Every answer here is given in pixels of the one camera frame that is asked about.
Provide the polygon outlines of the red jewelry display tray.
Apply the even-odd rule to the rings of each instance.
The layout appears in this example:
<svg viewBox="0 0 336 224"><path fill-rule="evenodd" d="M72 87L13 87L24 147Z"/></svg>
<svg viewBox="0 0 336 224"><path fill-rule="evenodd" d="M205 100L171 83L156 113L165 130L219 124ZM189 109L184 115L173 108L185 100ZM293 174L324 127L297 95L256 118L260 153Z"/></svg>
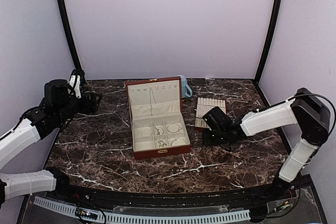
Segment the red jewelry display tray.
<svg viewBox="0 0 336 224"><path fill-rule="evenodd" d="M194 124L194 128L197 131L204 131L205 129L209 128L209 126L203 120L203 116L216 106L218 106L224 113L226 113L225 100L212 98L197 98L196 117Z"/></svg>

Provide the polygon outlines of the gold crystal pendant earring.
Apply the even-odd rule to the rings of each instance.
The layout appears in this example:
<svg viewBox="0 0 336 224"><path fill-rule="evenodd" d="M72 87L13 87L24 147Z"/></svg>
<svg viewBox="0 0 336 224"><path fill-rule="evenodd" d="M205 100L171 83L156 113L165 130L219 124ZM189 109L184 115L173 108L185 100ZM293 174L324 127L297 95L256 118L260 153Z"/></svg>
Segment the gold crystal pendant earring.
<svg viewBox="0 0 336 224"><path fill-rule="evenodd" d="M164 140L164 139L156 140L156 146L157 146L157 148L166 147L167 146L167 141Z"/></svg>

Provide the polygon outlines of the red jewelry box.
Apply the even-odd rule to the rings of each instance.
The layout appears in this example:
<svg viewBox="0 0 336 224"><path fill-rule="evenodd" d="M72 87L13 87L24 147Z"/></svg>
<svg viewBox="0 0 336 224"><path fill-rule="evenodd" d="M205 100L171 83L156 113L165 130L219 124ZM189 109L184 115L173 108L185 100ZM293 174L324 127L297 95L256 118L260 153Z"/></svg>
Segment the red jewelry box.
<svg viewBox="0 0 336 224"><path fill-rule="evenodd" d="M192 145L182 116L182 89L179 77L128 81L125 84L129 103L133 156L137 160L189 153ZM153 88L156 103L150 112L149 87ZM183 132L168 133L166 127L177 123ZM141 137L140 130L151 127L150 137ZM184 137L187 145L169 146L172 138ZM164 139L167 146L157 148L156 140Z"/></svg>

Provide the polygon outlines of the light blue faceted mug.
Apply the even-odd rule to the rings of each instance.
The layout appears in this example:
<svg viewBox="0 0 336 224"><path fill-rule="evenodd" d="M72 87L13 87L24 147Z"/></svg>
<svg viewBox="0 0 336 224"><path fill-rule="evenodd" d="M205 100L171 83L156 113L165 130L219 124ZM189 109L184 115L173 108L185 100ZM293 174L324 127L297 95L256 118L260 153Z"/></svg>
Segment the light blue faceted mug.
<svg viewBox="0 0 336 224"><path fill-rule="evenodd" d="M183 75L178 75L181 79L182 98L191 98L193 95L192 89L188 85L187 78Z"/></svg>

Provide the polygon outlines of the thin chain hung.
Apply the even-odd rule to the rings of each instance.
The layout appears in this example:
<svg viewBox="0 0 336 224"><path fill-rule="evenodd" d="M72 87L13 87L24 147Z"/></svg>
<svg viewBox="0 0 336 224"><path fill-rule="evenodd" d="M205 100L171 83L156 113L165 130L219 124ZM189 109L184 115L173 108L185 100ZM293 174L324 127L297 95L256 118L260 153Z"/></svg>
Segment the thin chain hung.
<svg viewBox="0 0 336 224"><path fill-rule="evenodd" d="M152 87L149 87L149 97L150 97L150 112L151 112L151 115L153 115L153 103L156 103L156 101L155 101L155 96L154 96Z"/></svg>

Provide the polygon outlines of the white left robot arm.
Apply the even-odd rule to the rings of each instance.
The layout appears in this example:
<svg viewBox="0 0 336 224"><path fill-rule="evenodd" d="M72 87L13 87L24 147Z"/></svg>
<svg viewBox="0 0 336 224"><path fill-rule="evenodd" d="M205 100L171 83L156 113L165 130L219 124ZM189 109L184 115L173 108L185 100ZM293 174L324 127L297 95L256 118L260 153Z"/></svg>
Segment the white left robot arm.
<svg viewBox="0 0 336 224"><path fill-rule="evenodd" d="M54 130L64 130L78 113L97 112L102 95L82 93L84 83L84 71L75 69L69 80L55 79L45 84L44 97L39 106L24 112L18 123L1 136L1 167ZM1 203L44 191L54 191L63 201L74 197L69 177L55 167L32 173L1 174Z"/></svg>

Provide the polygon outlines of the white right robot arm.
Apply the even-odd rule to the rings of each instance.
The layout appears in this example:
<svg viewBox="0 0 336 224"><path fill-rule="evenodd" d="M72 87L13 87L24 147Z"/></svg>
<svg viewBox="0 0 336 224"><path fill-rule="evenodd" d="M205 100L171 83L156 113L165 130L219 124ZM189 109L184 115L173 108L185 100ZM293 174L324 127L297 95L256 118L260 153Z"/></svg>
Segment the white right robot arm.
<svg viewBox="0 0 336 224"><path fill-rule="evenodd" d="M273 129L297 127L298 138L268 188L273 200L280 199L307 166L335 128L335 105L325 96L300 88L291 97L262 109L255 109L235 119L215 106L202 117L208 130L204 139L212 145L234 144Z"/></svg>

